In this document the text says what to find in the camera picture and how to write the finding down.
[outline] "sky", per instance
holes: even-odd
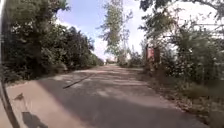
[[[106,3],[106,0],[67,0],[68,5],[71,7],[70,11],[60,11],[57,15],[57,23],[71,27],[74,26],[82,33],[86,34],[95,40],[94,53],[102,58],[111,58],[110,55],[104,54],[107,43],[98,38],[101,34],[101,30],[97,29],[103,24],[105,19],[105,12],[102,6]],[[144,32],[139,30],[138,27],[143,25],[144,21],[142,16],[146,15],[145,12],[139,9],[140,2],[135,0],[124,0],[124,11],[129,12],[132,10],[133,18],[128,22],[127,28],[130,30],[129,47],[134,47],[134,50],[141,53],[140,42],[144,39]],[[214,10],[208,6],[201,6],[199,4],[192,3],[180,3],[174,4],[173,7],[180,7],[185,10],[181,11],[178,15],[180,19],[194,19],[196,16],[200,16],[199,23],[215,23]],[[202,17],[212,12],[211,17],[204,20]]]
[[[102,58],[110,58],[110,55],[104,54],[107,43],[98,38],[101,34],[101,30],[97,29],[103,24],[105,19],[105,10],[102,6],[106,3],[106,0],[67,0],[68,5],[71,7],[70,11],[60,11],[57,15],[57,23],[71,27],[74,26],[82,33],[86,34],[95,40],[94,53]],[[134,46],[134,49],[141,52],[141,46],[139,43],[144,37],[144,32],[139,30],[138,27],[143,24],[141,17],[144,12],[139,9],[139,1],[124,0],[124,11],[129,12],[130,9],[133,12],[133,18],[128,22],[127,28],[130,30],[129,46]]]

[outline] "grass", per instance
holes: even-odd
[[[149,76],[144,74],[142,79],[149,80]],[[177,78],[156,76],[150,78],[149,87],[211,128],[224,128],[223,83],[207,87]]]

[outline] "asphalt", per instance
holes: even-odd
[[[7,91],[21,128],[207,128],[137,79],[140,72],[108,65]],[[11,128],[1,102],[0,113],[0,128]]]

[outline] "paved road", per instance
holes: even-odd
[[[139,72],[110,65],[29,81],[8,92],[21,127],[206,128],[139,81]],[[15,100],[21,93],[24,99]],[[10,128],[1,104],[0,113],[0,127]]]

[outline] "pole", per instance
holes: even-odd
[[[4,17],[4,7],[5,7],[6,0],[0,1],[0,67],[2,68],[2,21]],[[2,104],[4,106],[5,112],[9,118],[9,121],[13,128],[20,128],[19,123],[16,119],[16,116],[12,110],[12,106],[9,101],[9,97],[5,88],[4,82],[2,82],[2,72],[0,75],[1,81],[0,81],[0,98],[2,100]]]

